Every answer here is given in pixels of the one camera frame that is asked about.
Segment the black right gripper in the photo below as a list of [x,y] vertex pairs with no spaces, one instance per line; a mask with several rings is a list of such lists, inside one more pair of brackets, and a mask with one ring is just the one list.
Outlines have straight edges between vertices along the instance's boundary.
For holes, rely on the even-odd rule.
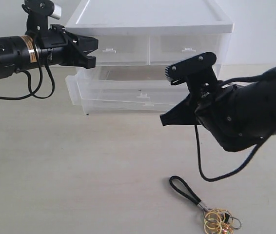
[[160,115],[162,126],[201,125],[216,137],[246,137],[242,92],[247,86],[233,84],[218,87],[190,85],[189,95],[168,112]]

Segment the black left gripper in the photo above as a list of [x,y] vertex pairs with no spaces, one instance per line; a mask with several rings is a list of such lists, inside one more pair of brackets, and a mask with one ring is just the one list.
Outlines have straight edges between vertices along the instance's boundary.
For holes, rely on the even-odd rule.
[[98,49],[99,40],[70,33],[61,24],[41,28],[38,32],[38,44],[42,54],[52,64],[85,69],[96,66],[96,57],[89,54]]

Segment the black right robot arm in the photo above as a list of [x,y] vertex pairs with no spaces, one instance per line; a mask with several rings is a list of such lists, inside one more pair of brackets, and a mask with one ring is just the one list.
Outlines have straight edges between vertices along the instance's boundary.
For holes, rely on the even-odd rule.
[[163,126],[202,125],[228,152],[238,152],[276,135],[276,67],[249,85],[216,88],[196,97],[189,94],[160,115]]

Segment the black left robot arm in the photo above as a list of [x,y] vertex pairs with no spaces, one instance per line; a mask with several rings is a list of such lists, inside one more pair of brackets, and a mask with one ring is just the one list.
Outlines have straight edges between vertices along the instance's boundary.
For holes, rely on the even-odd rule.
[[0,37],[0,79],[45,63],[91,69],[96,65],[91,53],[98,47],[98,39],[70,33],[60,24],[38,34]]

